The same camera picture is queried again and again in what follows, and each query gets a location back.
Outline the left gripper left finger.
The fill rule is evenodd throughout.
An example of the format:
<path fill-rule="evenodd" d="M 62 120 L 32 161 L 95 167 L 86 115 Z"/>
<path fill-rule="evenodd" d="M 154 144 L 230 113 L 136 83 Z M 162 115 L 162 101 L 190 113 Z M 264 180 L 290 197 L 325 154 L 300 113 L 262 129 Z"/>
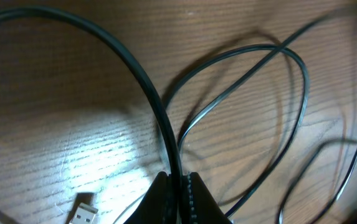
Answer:
<path fill-rule="evenodd" d="M 124 224 L 174 223 L 174 196 L 170 176 L 159 172 L 137 209 Z"/>

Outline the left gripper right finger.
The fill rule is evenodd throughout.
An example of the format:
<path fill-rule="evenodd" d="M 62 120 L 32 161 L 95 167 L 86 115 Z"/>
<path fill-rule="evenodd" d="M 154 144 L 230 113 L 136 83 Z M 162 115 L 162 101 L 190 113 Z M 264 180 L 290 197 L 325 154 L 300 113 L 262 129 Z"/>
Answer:
<path fill-rule="evenodd" d="M 231 224 L 197 172 L 183 177 L 182 224 Z"/>

